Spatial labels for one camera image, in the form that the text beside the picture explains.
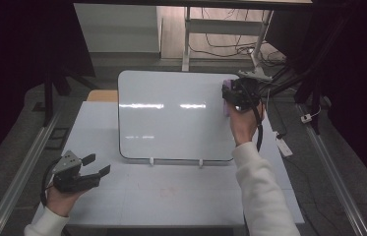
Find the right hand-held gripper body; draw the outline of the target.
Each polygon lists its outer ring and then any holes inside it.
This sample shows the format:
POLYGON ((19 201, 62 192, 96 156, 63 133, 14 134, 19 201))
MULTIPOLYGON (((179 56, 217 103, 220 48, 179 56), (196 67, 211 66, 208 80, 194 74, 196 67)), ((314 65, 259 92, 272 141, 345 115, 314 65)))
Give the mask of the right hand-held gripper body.
POLYGON ((252 78, 239 78, 231 82, 235 98, 233 104, 238 111, 246 111, 259 105, 259 82, 252 78))

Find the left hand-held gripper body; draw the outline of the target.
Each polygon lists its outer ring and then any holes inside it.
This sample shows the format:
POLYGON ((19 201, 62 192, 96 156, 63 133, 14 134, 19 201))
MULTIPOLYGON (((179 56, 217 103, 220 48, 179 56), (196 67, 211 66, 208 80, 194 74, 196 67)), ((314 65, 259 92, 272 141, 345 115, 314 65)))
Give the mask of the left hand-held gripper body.
POLYGON ((78 193, 99 186, 98 173, 82 176, 82 158, 68 150, 52 170, 53 186, 61 193, 78 193))

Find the white whiteboard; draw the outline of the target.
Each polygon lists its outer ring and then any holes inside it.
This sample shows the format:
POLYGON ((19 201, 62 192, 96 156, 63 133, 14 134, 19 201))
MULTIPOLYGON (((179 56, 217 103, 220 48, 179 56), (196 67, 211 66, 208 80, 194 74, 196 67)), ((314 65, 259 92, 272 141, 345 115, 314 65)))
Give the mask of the white whiteboard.
POLYGON ((123 71, 119 147, 129 159, 231 159, 234 140, 221 87, 233 74, 123 71))

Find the person's left hand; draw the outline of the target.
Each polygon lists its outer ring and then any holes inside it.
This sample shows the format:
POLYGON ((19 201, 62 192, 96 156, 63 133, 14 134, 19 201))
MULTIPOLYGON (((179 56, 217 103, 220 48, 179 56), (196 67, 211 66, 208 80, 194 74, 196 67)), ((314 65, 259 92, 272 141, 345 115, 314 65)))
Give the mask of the person's left hand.
POLYGON ((55 187, 51 186, 46 191, 46 207, 59 216, 68 217, 75 202, 84 193, 85 191, 78 193, 61 193, 55 187))

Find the person's right hand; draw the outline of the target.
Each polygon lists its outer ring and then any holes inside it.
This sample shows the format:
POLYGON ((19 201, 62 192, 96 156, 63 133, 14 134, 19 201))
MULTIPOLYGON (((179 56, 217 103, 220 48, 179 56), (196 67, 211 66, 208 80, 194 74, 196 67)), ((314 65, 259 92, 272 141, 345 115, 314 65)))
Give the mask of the person's right hand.
POLYGON ((258 128, 258 121, 255 110, 258 112, 260 120, 264 119, 265 106, 260 103, 257 108, 247 111, 238 111, 231 103, 227 104, 230 117, 230 129, 237 146, 251 142, 258 128))

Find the black floor plate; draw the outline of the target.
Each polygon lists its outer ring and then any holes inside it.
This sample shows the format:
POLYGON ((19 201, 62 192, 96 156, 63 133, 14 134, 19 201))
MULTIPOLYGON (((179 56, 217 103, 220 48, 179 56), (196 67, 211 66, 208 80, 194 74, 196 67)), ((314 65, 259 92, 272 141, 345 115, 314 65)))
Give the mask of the black floor plate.
POLYGON ((54 128, 48 138, 45 149, 61 150, 69 137, 70 128, 54 128))

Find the black metal stand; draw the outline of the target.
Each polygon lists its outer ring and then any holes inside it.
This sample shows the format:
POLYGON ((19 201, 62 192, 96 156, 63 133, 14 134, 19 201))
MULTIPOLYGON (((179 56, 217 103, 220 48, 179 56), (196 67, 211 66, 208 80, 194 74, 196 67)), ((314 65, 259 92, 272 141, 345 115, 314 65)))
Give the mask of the black metal stand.
POLYGON ((48 66, 44 76, 44 111, 45 118, 43 126, 47 127, 53 117, 53 88, 56 88, 59 95, 67 96, 71 92, 71 87, 67 82, 67 77, 82 84, 88 89, 98 89, 98 86, 91 83, 78 73, 65 66, 48 66))
POLYGON ((286 67, 295 73, 284 85, 299 85, 294 100, 311 99, 313 113, 318 112, 322 96, 334 94, 335 80, 347 64, 349 20, 347 11, 273 14, 266 41, 286 56, 286 67))

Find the aluminium rail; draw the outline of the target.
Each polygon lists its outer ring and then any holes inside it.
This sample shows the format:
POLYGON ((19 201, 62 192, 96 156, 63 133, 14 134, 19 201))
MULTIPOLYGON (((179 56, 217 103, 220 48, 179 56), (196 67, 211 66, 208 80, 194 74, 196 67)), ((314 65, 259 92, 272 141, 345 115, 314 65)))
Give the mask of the aluminium rail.
POLYGON ((347 188, 326 143, 309 124, 301 134, 296 170, 303 175, 299 206, 315 236, 367 236, 367 223, 347 188))
POLYGON ((54 111, 53 117, 48 121, 47 125, 39 130, 19 170, 17 171, 5 195, 0 201, 0 234, 3 231, 11 213, 13 212, 20 195, 29 178, 31 177, 31 173, 44 150, 45 144, 60 118, 61 109, 62 107, 58 107, 54 111))

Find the white desk frame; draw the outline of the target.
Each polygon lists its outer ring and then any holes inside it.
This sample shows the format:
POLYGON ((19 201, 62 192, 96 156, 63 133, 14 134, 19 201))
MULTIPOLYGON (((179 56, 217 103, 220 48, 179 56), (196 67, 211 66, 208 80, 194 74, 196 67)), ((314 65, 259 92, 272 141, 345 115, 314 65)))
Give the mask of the white desk frame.
POLYGON ((253 70, 241 71, 240 75, 265 82, 271 82, 273 78, 267 76, 262 66, 260 65, 259 53, 265 39, 265 35, 267 33, 273 12, 271 10, 264 10, 263 13, 263 19, 260 22, 192 19, 191 8, 186 7, 184 18, 185 33, 182 70, 189 70, 189 40, 191 33, 252 35, 257 37, 257 42, 255 43, 253 49, 247 50, 247 54, 251 58, 253 70))

